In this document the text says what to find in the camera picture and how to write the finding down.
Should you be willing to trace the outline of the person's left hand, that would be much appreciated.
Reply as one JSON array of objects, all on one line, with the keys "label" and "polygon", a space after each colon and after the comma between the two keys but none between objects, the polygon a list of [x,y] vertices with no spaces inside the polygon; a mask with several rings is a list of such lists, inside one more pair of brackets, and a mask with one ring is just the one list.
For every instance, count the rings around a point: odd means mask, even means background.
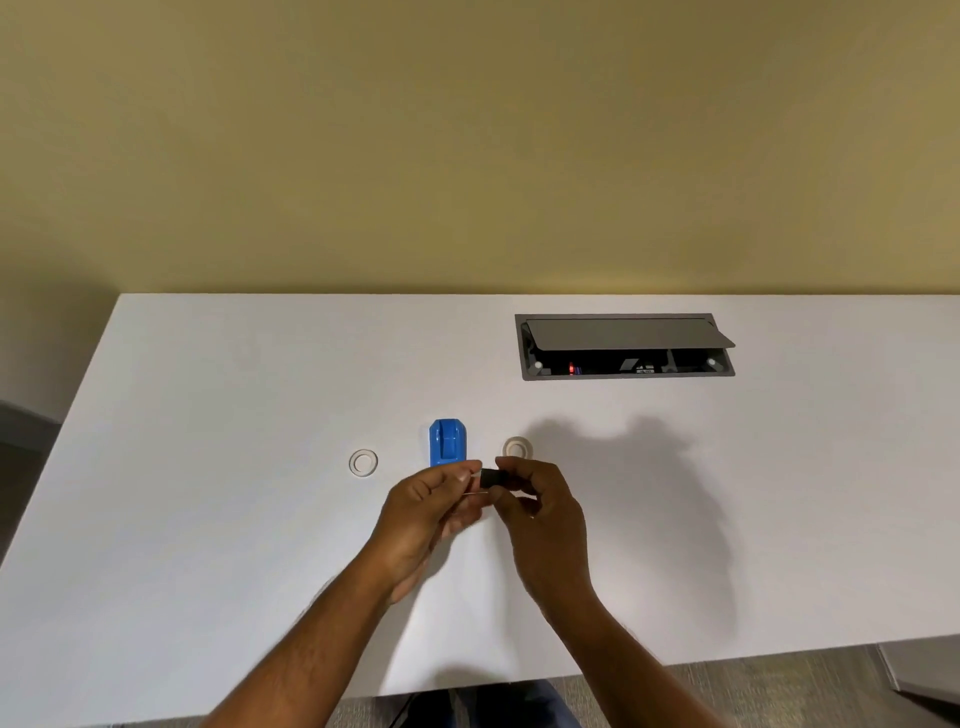
[{"label": "person's left hand", "polygon": [[430,490],[426,468],[390,489],[360,556],[386,589],[388,605],[414,590],[438,546],[480,521],[491,503],[488,493],[464,491]]}]

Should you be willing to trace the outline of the person's right hand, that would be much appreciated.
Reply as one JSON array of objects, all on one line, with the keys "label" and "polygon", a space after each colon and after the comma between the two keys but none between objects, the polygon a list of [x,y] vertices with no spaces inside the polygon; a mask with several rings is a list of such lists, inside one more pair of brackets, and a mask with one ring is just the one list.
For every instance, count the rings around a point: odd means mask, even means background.
[{"label": "person's right hand", "polygon": [[559,467],[516,456],[500,456],[496,465],[510,474],[503,487],[537,499],[535,516],[505,525],[516,570],[537,607],[555,622],[595,601],[584,512]]}]

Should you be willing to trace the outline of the person's left forearm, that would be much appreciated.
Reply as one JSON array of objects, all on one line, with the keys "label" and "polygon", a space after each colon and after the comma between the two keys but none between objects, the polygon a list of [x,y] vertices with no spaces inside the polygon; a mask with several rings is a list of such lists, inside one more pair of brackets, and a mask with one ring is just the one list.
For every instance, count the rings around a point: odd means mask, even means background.
[{"label": "person's left forearm", "polygon": [[381,553],[364,547],[200,728],[325,728],[394,588]]}]

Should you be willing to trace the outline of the person's right forearm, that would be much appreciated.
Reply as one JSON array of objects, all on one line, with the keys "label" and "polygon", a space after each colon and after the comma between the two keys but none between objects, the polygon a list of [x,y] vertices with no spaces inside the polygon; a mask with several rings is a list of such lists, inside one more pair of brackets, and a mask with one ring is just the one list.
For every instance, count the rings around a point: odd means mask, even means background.
[{"label": "person's right forearm", "polygon": [[610,728],[727,728],[586,589],[537,598]]}]

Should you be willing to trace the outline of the blue plastic dispenser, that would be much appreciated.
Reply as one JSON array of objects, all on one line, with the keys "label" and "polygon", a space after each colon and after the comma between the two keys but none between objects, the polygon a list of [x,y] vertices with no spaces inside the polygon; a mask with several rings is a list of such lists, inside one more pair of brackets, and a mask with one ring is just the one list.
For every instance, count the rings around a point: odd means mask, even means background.
[{"label": "blue plastic dispenser", "polygon": [[459,418],[437,418],[428,429],[429,466],[467,460],[467,431]]}]

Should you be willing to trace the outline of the person's blue jeans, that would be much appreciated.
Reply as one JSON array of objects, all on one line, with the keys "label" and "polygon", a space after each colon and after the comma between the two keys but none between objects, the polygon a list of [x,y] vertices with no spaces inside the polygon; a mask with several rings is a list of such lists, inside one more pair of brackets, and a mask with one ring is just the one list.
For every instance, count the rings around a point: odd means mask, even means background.
[{"label": "person's blue jeans", "polygon": [[457,687],[469,728],[583,728],[547,680]]}]

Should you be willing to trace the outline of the white cabinet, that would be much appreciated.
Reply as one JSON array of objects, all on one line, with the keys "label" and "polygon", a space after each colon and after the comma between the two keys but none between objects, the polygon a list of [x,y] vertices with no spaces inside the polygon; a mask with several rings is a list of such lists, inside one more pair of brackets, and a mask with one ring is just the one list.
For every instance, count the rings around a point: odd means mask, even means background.
[{"label": "white cabinet", "polygon": [[960,708],[960,634],[886,641],[877,648],[896,693]]}]

